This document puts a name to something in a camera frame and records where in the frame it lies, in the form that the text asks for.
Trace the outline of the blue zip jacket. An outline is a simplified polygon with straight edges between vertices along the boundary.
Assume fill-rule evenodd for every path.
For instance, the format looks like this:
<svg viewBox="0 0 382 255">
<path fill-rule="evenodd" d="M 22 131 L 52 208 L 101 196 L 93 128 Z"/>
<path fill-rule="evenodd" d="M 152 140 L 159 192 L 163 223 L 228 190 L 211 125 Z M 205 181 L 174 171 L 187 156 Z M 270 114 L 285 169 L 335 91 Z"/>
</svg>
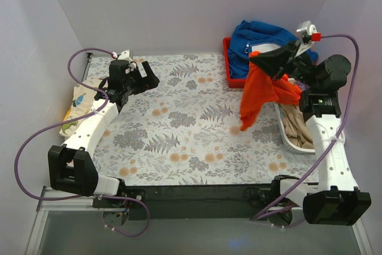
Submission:
<svg viewBox="0 0 382 255">
<path fill-rule="evenodd" d="M 293 33 L 282 27 L 261 21 L 242 21 L 233 31 L 227 48 L 230 77 L 247 78 L 251 53 L 268 53 L 297 40 Z"/>
</svg>

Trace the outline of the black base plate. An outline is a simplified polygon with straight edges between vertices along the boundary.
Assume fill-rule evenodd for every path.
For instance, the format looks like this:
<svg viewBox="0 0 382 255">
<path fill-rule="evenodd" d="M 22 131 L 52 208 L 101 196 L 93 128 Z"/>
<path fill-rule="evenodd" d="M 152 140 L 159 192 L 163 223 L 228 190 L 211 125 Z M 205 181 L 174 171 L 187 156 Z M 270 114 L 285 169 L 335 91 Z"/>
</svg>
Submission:
<svg viewBox="0 0 382 255">
<path fill-rule="evenodd" d="M 122 195 L 140 198 L 151 219 L 249 219 L 277 197 L 270 183 L 127 186 Z"/>
</svg>

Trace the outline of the dinosaur print folded cloth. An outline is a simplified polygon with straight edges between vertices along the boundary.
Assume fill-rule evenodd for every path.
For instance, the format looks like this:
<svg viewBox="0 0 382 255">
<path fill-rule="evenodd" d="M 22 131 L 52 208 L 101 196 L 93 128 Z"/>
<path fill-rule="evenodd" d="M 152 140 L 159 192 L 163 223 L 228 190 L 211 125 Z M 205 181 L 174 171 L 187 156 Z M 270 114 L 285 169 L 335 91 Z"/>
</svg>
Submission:
<svg viewBox="0 0 382 255">
<path fill-rule="evenodd" d="M 83 85 L 76 84 L 73 88 L 72 103 L 63 121 L 68 121 L 70 119 L 88 114 L 92 108 L 95 95 L 96 92 L 94 90 L 84 87 Z M 63 124 L 60 128 L 59 134 L 65 139 L 68 139 L 77 130 L 82 121 L 83 120 L 81 119 Z"/>
</svg>

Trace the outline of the orange t shirt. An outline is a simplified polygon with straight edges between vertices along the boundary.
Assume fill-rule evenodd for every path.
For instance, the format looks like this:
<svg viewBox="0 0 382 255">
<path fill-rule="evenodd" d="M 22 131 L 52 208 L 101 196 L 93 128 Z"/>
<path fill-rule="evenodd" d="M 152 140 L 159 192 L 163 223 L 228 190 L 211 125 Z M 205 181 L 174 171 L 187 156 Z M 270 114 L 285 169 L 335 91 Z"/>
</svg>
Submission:
<svg viewBox="0 0 382 255">
<path fill-rule="evenodd" d="M 284 74 L 274 81 L 254 63 L 249 64 L 240 105 L 241 131 L 252 126 L 266 103 L 276 102 L 283 105 L 299 104 L 302 90 L 288 80 Z"/>
</svg>

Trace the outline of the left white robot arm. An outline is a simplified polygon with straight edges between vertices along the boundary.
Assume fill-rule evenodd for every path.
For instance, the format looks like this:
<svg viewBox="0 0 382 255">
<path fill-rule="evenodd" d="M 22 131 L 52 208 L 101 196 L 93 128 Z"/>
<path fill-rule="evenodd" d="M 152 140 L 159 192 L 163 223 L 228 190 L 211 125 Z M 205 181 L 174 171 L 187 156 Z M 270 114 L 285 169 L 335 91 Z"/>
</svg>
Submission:
<svg viewBox="0 0 382 255">
<path fill-rule="evenodd" d="M 106 195 L 112 206 L 123 206 L 127 193 L 121 189 L 121 180 L 97 172 L 94 151 L 129 97 L 154 89 L 158 84 L 159 79 L 147 61 L 111 61 L 109 75 L 99 84 L 88 117 L 61 146 L 52 146 L 48 151 L 51 187 L 82 196 Z"/>
</svg>

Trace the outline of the aluminium frame rail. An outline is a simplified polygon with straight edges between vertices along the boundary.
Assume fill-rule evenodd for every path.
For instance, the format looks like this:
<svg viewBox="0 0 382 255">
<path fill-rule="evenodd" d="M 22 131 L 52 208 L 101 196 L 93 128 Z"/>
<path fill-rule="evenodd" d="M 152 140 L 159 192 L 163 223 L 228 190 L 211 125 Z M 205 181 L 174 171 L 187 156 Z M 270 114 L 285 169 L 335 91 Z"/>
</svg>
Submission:
<svg viewBox="0 0 382 255">
<path fill-rule="evenodd" d="M 94 211 L 93 196 L 77 196 L 64 200 L 39 200 L 25 254 L 39 254 L 42 237 L 51 211 Z"/>
</svg>

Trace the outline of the white laundry basket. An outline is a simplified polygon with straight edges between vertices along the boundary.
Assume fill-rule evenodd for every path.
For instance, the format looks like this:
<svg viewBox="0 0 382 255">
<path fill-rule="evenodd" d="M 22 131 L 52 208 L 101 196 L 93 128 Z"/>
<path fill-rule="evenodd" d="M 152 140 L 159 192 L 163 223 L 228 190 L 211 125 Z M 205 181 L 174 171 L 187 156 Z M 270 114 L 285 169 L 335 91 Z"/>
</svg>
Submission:
<svg viewBox="0 0 382 255">
<path fill-rule="evenodd" d="M 346 138 L 337 134 L 343 123 L 337 93 L 302 90 L 293 79 L 288 86 L 297 95 L 285 103 L 275 103 L 284 145 L 291 152 L 320 156 L 334 141 L 328 156 L 344 158 Z"/>
</svg>

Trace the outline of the red plastic tray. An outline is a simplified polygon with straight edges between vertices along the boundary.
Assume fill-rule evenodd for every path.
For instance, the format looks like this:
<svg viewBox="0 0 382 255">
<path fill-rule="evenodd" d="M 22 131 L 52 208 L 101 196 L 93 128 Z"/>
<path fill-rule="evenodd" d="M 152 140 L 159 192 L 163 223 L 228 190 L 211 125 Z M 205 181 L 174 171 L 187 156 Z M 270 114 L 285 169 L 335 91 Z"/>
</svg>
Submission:
<svg viewBox="0 0 382 255">
<path fill-rule="evenodd" d="M 226 65 L 226 76 L 230 88 L 242 88 L 249 72 L 249 54 L 256 48 L 259 52 L 268 52 L 280 48 L 297 37 L 287 36 L 278 38 L 270 36 L 258 40 L 249 40 L 243 37 L 230 37 L 223 39 L 223 54 Z"/>
</svg>

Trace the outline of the floral tablecloth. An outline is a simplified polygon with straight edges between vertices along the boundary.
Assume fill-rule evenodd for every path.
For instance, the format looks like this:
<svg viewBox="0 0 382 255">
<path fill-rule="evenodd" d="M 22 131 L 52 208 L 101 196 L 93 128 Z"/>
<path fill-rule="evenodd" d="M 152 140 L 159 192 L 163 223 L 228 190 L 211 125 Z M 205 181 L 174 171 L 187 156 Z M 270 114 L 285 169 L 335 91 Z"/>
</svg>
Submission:
<svg viewBox="0 0 382 255">
<path fill-rule="evenodd" d="M 94 152 L 97 171 L 128 185 L 269 183 L 302 176 L 314 155 L 289 151 L 274 105 L 241 131 L 240 89 L 229 88 L 220 54 L 148 56 L 160 83 L 131 96 Z"/>
</svg>

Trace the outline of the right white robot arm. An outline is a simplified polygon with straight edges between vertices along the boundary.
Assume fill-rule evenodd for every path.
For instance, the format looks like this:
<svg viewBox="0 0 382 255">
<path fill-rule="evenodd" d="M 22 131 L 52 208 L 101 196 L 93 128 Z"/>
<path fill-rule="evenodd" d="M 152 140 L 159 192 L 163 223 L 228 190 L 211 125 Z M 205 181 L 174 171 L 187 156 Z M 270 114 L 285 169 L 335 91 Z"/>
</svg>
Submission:
<svg viewBox="0 0 382 255">
<path fill-rule="evenodd" d="M 308 86 L 301 94 L 300 111 L 312 136 L 319 183 L 311 188 L 305 177 L 277 176 L 270 190 L 271 203 L 252 220 L 269 214 L 274 205 L 288 201 L 302 208 L 310 224 L 352 226 L 371 206 L 371 196 L 362 192 L 353 177 L 341 136 L 347 113 L 342 112 L 338 91 L 346 85 L 347 76 L 355 73 L 350 61 L 334 54 L 318 65 L 299 60 L 299 42 L 265 53 L 253 51 L 249 61 L 273 80 L 287 74 Z"/>
</svg>

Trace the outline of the beige garment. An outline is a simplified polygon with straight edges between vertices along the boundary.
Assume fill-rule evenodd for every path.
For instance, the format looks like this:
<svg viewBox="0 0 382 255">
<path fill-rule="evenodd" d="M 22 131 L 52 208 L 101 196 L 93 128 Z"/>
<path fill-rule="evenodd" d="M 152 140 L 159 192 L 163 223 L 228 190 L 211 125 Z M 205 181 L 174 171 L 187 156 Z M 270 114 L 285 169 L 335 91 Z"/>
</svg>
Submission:
<svg viewBox="0 0 382 255">
<path fill-rule="evenodd" d="M 295 105 L 280 105 L 285 133 L 289 141 L 298 148 L 314 149 L 311 134 L 304 122 L 303 113 Z"/>
</svg>

